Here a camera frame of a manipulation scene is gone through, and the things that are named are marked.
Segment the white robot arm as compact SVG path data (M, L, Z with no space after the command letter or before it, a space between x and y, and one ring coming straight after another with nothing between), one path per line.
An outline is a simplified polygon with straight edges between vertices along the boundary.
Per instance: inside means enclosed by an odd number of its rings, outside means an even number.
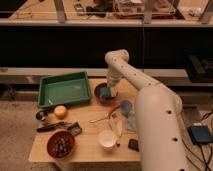
M182 112L181 98L131 66L125 49L107 52L105 61L109 87L124 77L138 90L134 109L142 171L189 171L177 120Z

